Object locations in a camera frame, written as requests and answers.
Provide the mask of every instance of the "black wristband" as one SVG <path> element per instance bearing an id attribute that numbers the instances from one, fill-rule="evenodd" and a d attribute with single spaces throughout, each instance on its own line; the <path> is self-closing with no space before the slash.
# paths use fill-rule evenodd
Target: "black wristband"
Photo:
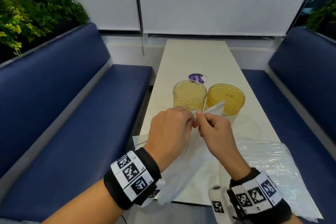
<path id="1" fill-rule="evenodd" d="M 250 174 L 238 181 L 231 179 L 227 194 L 241 221 L 280 224 L 292 216 L 290 206 L 274 182 L 264 171 L 261 173 L 256 168 L 251 168 Z"/>
<path id="2" fill-rule="evenodd" d="M 127 210 L 142 203 L 155 191 L 160 170 L 154 159 L 140 148 L 130 151 L 111 165 L 104 184 L 120 208 Z"/>

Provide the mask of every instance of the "blue leather cushion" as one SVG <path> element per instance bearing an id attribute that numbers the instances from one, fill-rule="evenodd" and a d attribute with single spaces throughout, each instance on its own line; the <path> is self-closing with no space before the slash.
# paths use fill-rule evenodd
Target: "blue leather cushion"
<path id="1" fill-rule="evenodd" d="M 12 186 L 0 217 L 42 222 L 102 179 L 124 153 L 152 72 L 113 65 Z"/>
<path id="2" fill-rule="evenodd" d="M 0 68 L 0 177 L 109 59 L 91 23 Z"/>
<path id="3" fill-rule="evenodd" d="M 336 223 L 336 162 L 265 71 L 242 71 L 322 213 L 319 223 Z"/>
<path id="4" fill-rule="evenodd" d="M 336 141 L 336 45 L 296 27 L 289 31 L 269 66 Z"/>

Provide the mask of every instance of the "white table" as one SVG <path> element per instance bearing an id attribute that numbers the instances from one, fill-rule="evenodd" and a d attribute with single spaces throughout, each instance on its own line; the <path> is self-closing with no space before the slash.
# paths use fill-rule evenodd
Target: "white table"
<path id="1" fill-rule="evenodd" d="M 246 102 L 234 125 L 236 138 L 279 142 L 271 123 L 246 81 L 225 41 L 167 41 L 157 73 L 153 92 L 142 125 L 141 135 L 149 133 L 152 118 L 173 105 L 173 87 L 193 73 L 203 74 L 207 89 L 217 83 L 227 83 L 241 89 Z M 135 142 L 138 147 L 143 141 Z M 215 184 L 229 185 L 229 174 L 217 160 L 204 164 L 187 188 L 175 201 L 185 204 L 210 205 L 208 189 Z"/>

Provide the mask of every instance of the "round purple label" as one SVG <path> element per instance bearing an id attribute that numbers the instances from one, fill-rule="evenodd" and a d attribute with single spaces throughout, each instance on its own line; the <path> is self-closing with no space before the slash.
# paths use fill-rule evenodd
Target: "round purple label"
<path id="1" fill-rule="evenodd" d="M 203 74 L 191 74 L 189 75 L 189 79 L 200 83 L 205 83 L 207 81 L 207 78 Z"/>

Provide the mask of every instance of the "yellow jar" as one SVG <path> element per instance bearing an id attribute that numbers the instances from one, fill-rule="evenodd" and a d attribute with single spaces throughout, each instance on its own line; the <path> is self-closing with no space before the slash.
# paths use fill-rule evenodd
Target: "yellow jar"
<path id="1" fill-rule="evenodd" d="M 173 88 L 173 106 L 184 106 L 188 111 L 203 111 L 207 89 L 203 84 L 185 80 L 178 82 Z"/>
<path id="2" fill-rule="evenodd" d="M 225 101 L 222 116 L 225 116 L 231 123 L 236 119 L 240 109 L 245 104 L 244 93 L 235 86 L 229 84 L 215 84 L 208 91 L 206 109 Z"/>

